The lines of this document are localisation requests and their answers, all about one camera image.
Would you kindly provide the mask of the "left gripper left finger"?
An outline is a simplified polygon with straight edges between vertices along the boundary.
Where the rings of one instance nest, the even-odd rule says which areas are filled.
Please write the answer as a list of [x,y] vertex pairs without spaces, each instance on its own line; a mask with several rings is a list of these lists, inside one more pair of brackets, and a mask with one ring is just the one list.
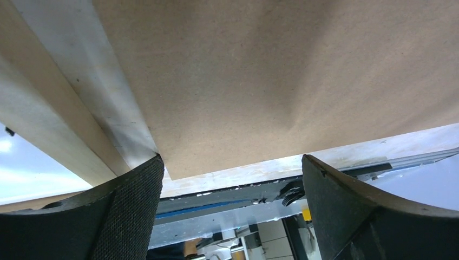
[[1,214],[1,259],[145,259],[165,166],[157,155],[41,209]]

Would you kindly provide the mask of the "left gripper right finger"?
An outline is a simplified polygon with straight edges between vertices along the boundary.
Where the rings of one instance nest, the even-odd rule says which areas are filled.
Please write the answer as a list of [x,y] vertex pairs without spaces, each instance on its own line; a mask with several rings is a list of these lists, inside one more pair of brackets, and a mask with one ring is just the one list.
[[458,212],[383,191],[305,154],[303,185],[322,259],[458,259]]

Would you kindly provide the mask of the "wooden picture frame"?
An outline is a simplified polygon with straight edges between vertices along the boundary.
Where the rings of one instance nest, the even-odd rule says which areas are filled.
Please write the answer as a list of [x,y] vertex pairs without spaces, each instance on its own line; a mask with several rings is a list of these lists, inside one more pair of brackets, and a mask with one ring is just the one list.
[[129,171],[11,1],[1,1],[1,122],[91,185]]

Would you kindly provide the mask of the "brown backing board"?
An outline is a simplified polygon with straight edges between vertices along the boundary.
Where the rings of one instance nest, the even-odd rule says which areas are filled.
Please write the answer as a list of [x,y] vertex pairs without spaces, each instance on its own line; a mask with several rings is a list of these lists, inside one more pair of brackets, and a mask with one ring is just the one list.
[[458,122],[458,1],[93,1],[172,179]]

